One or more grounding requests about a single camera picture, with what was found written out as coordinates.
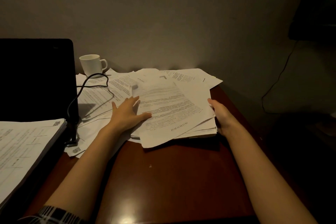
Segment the right arm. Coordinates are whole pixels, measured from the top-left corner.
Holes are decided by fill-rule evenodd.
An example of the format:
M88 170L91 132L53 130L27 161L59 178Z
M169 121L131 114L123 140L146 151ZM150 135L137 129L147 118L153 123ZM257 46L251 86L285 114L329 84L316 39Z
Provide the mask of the right arm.
M219 133L229 142L260 223L317 223L247 130L225 106L212 99L208 102L220 122Z

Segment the stack of papers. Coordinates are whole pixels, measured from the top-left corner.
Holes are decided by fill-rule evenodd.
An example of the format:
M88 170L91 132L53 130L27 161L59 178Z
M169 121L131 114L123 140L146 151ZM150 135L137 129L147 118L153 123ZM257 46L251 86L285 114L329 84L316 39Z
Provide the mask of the stack of papers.
M0 121L0 208L10 198L56 139L66 121Z
M106 72L108 88L84 88L78 97L78 146L69 147L69 156L81 157L111 118L114 101L118 107L125 98L140 96L137 114L151 112L152 118L132 131L125 132L114 153L126 141L141 143L144 148L158 146L172 139L209 137L217 133L215 114L209 106L210 89L222 82L202 69L141 69L131 73ZM86 76L76 76L80 86ZM86 86L106 85L106 78L89 79Z

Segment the striped sleeve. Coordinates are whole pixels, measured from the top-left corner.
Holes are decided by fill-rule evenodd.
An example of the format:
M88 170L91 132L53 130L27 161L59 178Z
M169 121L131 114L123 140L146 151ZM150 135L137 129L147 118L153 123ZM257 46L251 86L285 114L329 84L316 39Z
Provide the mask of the striped sleeve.
M81 218L54 206L44 206L33 215L19 219L17 224L86 224Z

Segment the white mug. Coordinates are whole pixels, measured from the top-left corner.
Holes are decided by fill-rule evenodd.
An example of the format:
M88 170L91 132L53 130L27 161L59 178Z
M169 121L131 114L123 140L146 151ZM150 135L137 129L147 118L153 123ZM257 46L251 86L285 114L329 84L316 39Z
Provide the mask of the white mug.
M81 61L84 73L86 76L90 76L91 74L95 73L102 73L104 69L107 68L107 61L106 59L100 59L99 55L96 54L89 54L79 57ZM102 68L102 61L105 62L105 67Z

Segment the left hand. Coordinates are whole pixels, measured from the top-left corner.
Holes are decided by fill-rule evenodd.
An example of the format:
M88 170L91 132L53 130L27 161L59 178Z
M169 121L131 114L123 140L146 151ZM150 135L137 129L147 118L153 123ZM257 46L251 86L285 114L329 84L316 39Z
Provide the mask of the left hand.
M120 132L124 132L139 122L152 116L151 113L145 112L136 115L133 111L133 105L139 100L139 96L126 98L125 101L117 108L115 102L112 102L112 117L109 124L114 125Z

